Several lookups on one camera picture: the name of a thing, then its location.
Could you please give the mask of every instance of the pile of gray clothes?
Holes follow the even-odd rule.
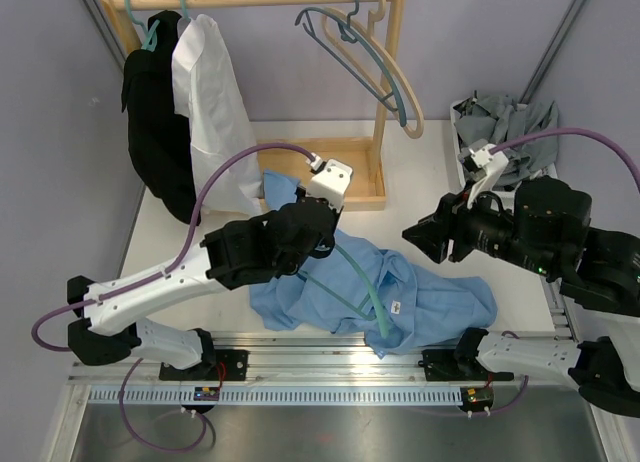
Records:
[[[525,134],[558,127],[558,106],[555,102],[536,102],[518,106],[508,95],[486,95],[468,98],[454,107],[460,114],[455,123],[460,148],[480,139],[498,145]],[[558,138],[546,137],[505,150],[509,165],[498,180],[496,190],[512,191],[518,183],[556,161]]]

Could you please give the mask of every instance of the white wall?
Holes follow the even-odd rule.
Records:
[[[607,135],[640,164],[640,0],[591,0],[545,81],[540,98],[555,98],[564,126]],[[593,225],[640,236],[640,199],[622,162],[586,139],[563,138],[558,172],[593,197]],[[581,311],[585,336],[603,335]],[[640,454],[640,420],[629,419]]]
[[[121,75],[79,0],[0,0],[0,447],[35,461],[70,358],[29,336],[66,280],[116,274],[139,182]],[[62,317],[43,331],[64,344]]]
[[[519,96],[569,1],[407,0],[398,60],[425,118],[448,117],[448,105],[474,89]],[[372,119],[375,100],[302,27],[294,27],[300,10],[205,11],[220,25],[249,117]],[[150,14],[139,15],[146,20]],[[384,30],[378,29],[381,40]]]

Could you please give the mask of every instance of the blue cloth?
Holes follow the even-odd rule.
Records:
[[[267,205],[278,209],[294,202],[298,182],[265,170]],[[326,259],[309,258],[296,276],[251,286],[251,307],[267,329],[292,330],[306,322],[335,334],[364,332],[367,345],[383,357],[455,339],[468,327],[487,327],[496,318],[491,289],[478,277],[443,279],[396,251],[341,231],[336,243],[377,288],[389,336],[382,338],[365,284],[336,250]]]

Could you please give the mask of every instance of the robotic arm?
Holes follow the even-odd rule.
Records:
[[[464,162],[476,184],[445,195],[403,238],[436,263],[480,250],[548,282],[561,279],[560,293],[603,319],[610,338],[539,342],[469,329],[455,351],[459,367],[556,381],[606,411],[640,417],[640,239],[590,227],[591,197],[550,177],[523,182],[513,212],[505,210],[496,194],[478,189],[490,189],[506,167],[491,147]]]
[[[79,319],[68,326],[69,348],[87,365],[135,356],[194,376],[206,374],[216,364],[208,332],[181,331],[144,317],[194,297],[293,275],[308,257],[329,256],[353,171],[336,160],[318,158],[312,169],[315,175],[306,190],[298,188],[295,203],[206,234],[171,273],[166,268],[172,261],[167,261],[110,282],[82,276],[69,280],[69,303],[98,301],[76,310]],[[162,276],[143,282],[154,274]]]

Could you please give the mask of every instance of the perforated metal strip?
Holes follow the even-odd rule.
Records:
[[[92,387],[90,403],[118,402],[117,385]],[[131,387],[125,390],[127,404],[208,405],[194,400],[193,386]],[[326,405],[326,406],[451,406],[461,405],[457,387],[233,387],[222,390],[220,405]]]

